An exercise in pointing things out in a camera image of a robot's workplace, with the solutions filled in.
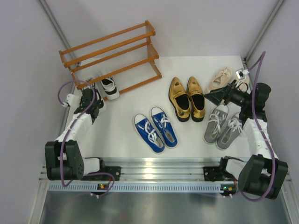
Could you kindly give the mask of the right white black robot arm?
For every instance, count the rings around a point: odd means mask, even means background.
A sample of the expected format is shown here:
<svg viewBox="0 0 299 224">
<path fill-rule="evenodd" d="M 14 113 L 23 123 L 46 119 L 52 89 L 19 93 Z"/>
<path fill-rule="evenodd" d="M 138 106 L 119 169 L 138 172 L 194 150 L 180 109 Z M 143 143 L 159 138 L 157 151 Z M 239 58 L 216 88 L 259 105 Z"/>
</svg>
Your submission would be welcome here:
<svg viewBox="0 0 299 224">
<path fill-rule="evenodd" d="M 240 106 L 239 120 L 250 150 L 247 162 L 226 156 L 218 168 L 220 178 L 237 179 L 237 188 L 242 194 L 257 196 L 256 201 L 264 198 L 276 199 L 285 177 L 288 165 L 278 159 L 267 133 L 267 118 L 264 110 L 271 88 L 264 83 L 255 84 L 251 93 L 243 92 L 235 82 L 211 91 L 204 97 L 219 106 L 233 103 Z"/>
</svg>

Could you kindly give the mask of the gold loafer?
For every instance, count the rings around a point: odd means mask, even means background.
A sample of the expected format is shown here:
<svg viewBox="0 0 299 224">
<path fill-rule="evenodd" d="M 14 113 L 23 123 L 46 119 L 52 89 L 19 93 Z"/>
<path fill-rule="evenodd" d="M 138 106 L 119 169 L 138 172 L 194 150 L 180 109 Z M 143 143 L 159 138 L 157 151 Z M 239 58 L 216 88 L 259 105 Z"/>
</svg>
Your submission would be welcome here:
<svg viewBox="0 0 299 224">
<path fill-rule="evenodd" d="M 180 122 L 187 122 L 191 115 L 191 105 L 189 103 L 187 91 L 178 77 L 172 79 L 168 97 L 175 110 L 177 119 Z"/>
<path fill-rule="evenodd" d="M 202 122 L 206 114 L 204 92 L 197 79 L 193 76 L 188 80 L 187 94 L 192 105 L 192 120 Z"/>
</svg>

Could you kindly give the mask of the black white sneaker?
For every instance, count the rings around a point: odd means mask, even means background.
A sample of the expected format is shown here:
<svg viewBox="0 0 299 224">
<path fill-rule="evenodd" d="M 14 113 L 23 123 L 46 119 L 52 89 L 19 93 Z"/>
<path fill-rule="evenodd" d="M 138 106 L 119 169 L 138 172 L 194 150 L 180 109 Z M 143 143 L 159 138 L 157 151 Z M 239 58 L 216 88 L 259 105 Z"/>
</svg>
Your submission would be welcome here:
<svg viewBox="0 0 299 224">
<path fill-rule="evenodd" d="M 96 99 L 94 100 L 92 108 L 97 109 L 99 113 L 103 113 L 107 108 L 106 103 L 105 103 L 103 97 L 100 94 L 100 91 L 98 89 L 98 85 L 96 83 L 93 83 L 92 87 L 93 87 L 93 89 L 95 90 L 95 93 L 96 93 Z"/>
<path fill-rule="evenodd" d="M 113 79 L 113 77 L 108 77 L 105 79 L 102 79 L 100 81 L 104 92 L 106 93 L 108 100 L 114 100 L 117 99 L 120 96 L 120 93 L 117 89 L 116 83 Z"/>
</svg>

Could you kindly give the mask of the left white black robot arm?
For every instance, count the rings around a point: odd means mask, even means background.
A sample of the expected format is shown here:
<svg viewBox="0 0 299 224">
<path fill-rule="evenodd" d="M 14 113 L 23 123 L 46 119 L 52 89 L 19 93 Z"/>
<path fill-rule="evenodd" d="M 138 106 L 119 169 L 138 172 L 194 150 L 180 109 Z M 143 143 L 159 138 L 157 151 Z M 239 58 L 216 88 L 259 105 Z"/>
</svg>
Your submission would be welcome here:
<svg viewBox="0 0 299 224">
<path fill-rule="evenodd" d="M 79 107 L 75 110 L 71 122 L 63 133 L 45 145 L 45 160 L 49 180 L 81 180 L 91 174 L 96 180 L 106 176 L 106 168 L 101 158 L 84 159 L 79 149 L 79 142 L 94 124 L 105 102 L 97 88 L 82 90 Z"/>
</svg>

